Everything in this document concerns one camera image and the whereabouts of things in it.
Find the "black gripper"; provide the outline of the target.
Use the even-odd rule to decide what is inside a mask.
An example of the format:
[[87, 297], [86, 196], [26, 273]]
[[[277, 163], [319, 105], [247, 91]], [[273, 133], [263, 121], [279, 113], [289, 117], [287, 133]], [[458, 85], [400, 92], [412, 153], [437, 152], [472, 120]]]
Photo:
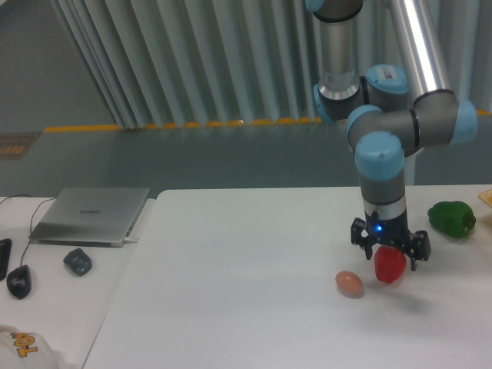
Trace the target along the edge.
[[382, 220], [374, 212], [367, 213], [365, 221], [355, 218], [351, 225], [351, 243], [359, 246], [366, 259], [373, 256], [376, 244], [401, 246], [401, 251], [408, 256], [411, 270], [416, 271], [417, 261], [427, 261], [431, 255], [431, 244], [426, 231], [410, 232], [407, 224], [407, 211], [396, 218]]

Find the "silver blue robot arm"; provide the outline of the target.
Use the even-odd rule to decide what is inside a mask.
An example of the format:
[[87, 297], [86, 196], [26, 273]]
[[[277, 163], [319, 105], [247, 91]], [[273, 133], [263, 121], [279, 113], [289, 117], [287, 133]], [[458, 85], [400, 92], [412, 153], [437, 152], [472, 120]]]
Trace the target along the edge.
[[402, 66], [381, 64], [358, 75], [352, 23], [360, 1], [308, 1], [320, 22], [323, 72], [314, 100], [325, 122], [345, 120], [364, 202], [364, 217], [351, 225], [351, 242], [373, 254], [376, 244], [405, 254], [412, 264], [426, 261], [426, 231], [410, 231], [404, 159], [420, 149], [471, 140], [477, 112], [451, 89], [428, 5], [388, 1]]

